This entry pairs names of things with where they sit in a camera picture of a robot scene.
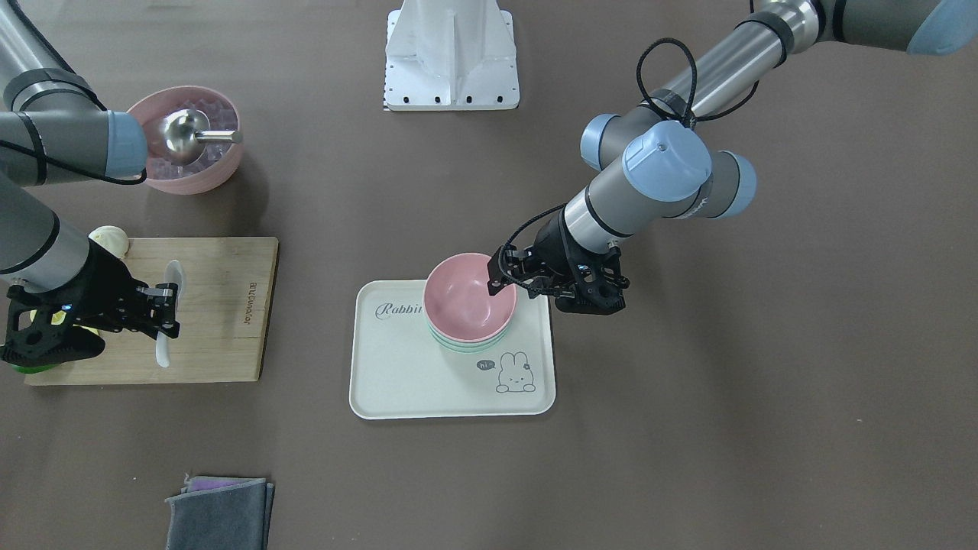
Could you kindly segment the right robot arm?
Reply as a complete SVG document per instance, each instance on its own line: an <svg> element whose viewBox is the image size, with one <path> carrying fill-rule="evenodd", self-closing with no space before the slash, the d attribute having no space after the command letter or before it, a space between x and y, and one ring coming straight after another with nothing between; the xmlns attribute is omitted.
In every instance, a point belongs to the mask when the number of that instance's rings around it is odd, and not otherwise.
<svg viewBox="0 0 978 550"><path fill-rule="evenodd" d="M28 187L144 182L147 140L106 108L15 1L1 5L2 281L9 317L2 359L35 372L95 358L101 332L177 338L179 286L151 286Z"/></svg>

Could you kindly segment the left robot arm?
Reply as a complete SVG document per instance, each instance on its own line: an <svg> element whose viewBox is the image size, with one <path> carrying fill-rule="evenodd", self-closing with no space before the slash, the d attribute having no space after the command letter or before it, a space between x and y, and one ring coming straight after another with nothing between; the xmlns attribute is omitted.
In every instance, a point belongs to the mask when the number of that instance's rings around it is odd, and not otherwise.
<svg viewBox="0 0 978 550"><path fill-rule="evenodd" d="M688 68L649 89L625 115L591 119L581 157L597 171L583 190L545 212L530 247L510 241L487 264L487 293L507 286L551 296L559 310L624 309L630 282L621 245L658 218L738 215L757 188L740 154L711 152L695 126L744 105L766 73L794 53L834 41L911 55L957 52L976 37L974 1L754 1L751 14L702 58L680 44Z"/></svg>

